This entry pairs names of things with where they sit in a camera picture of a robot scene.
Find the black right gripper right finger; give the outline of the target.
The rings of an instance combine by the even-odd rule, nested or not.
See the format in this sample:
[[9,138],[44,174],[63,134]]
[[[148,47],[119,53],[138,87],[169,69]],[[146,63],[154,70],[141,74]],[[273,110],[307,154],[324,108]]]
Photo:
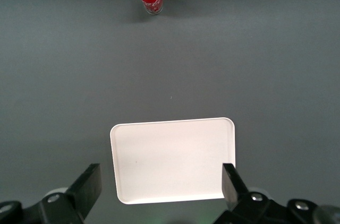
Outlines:
[[285,207],[261,192],[248,190],[231,163],[223,164],[222,192],[227,210],[214,223],[287,223]]

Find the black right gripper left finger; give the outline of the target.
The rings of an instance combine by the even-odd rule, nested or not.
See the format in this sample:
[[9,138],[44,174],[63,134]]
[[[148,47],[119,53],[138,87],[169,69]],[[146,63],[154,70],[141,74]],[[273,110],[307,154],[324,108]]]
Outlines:
[[100,164],[92,163],[66,189],[24,210],[24,223],[84,223],[102,190]]

